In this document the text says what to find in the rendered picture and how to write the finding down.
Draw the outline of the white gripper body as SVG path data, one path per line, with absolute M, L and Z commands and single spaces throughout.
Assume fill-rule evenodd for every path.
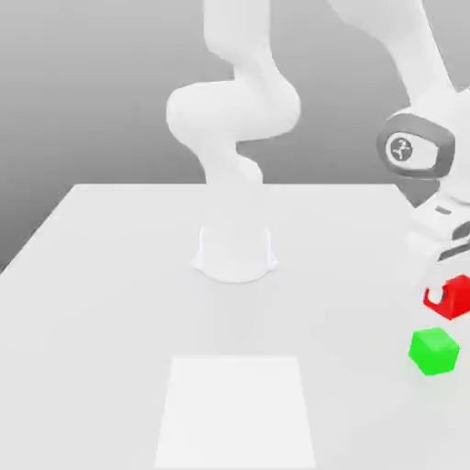
M 426 262 L 420 277 L 424 288 L 437 288 L 461 274 L 470 273 L 470 239 L 439 249 Z

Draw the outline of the small red cube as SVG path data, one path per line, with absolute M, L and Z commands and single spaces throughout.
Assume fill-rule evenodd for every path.
M 448 320 L 470 312 L 470 277 L 465 274 L 458 275 L 442 286 L 442 299 L 434 303 L 429 299 L 427 288 L 423 297 L 423 304 Z

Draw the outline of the small green cube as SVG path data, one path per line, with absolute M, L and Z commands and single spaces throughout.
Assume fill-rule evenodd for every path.
M 425 375 L 451 372 L 460 352 L 459 344 L 442 328 L 415 330 L 408 357 Z

